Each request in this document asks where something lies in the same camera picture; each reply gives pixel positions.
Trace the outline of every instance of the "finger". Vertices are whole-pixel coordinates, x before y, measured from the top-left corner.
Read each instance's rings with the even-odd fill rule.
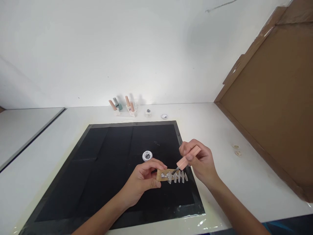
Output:
[[[156,161],[147,161],[145,163],[142,163],[140,165],[137,165],[140,169],[142,170],[150,170],[151,168],[159,169],[159,170],[164,170],[164,167]]]
[[[188,144],[188,143],[183,141],[182,145],[179,147],[179,152],[180,152],[180,155],[182,155],[182,156],[184,156],[184,147],[186,144]]]
[[[142,187],[143,187],[144,191],[147,191],[147,190],[153,189],[153,188],[160,188],[161,182],[157,181],[154,178],[143,180],[142,181]]]
[[[156,173],[156,172],[153,172],[153,173],[151,174],[151,177],[154,178],[154,179],[156,179],[156,178],[157,178],[157,173]]]
[[[188,163],[195,169],[199,169],[199,167],[201,167],[201,162],[199,161],[198,158],[196,158],[194,155],[188,154],[186,156],[186,159],[188,161]]]
[[[207,149],[207,147],[201,143],[200,141],[196,140],[196,139],[192,139],[189,143],[188,146],[190,147],[190,150],[193,149],[193,147],[195,147],[196,145],[198,145],[199,148],[201,148],[202,151],[204,151],[205,149]]]
[[[150,161],[158,162],[158,163],[160,163],[164,167],[164,169],[167,169],[167,166],[163,162],[161,162],[160,160],[158,160],[156,158],[151,158]]]

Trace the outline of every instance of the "nail polish bottle holder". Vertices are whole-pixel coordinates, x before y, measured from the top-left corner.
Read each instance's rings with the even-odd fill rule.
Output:
[[[123,109],[120,110],[120,115],[118,115],[117,117],[122,117],[122,118],[135,118],[138,115],[138,109],[140,107],[139,102],[137,100],[131,100],[133,102],[134,105],[134,112],[128,111],[128,106],[127,105],[123,105]]]

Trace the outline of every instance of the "cardboard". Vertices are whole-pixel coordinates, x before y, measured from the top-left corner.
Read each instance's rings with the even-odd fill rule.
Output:
[[[313,23],[275,26],[220,101],[271,168],[308,202],[313,202],[312,62]]]

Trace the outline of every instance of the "black cutting mat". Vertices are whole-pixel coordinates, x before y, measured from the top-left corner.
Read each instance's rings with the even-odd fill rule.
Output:
[[[146,150],[168,168],[181,159],[176,121],[89,125],[21,234],[68,234],[124,186]],[[191,169],[188,182],[146,191],[111,229],[203,214]]]

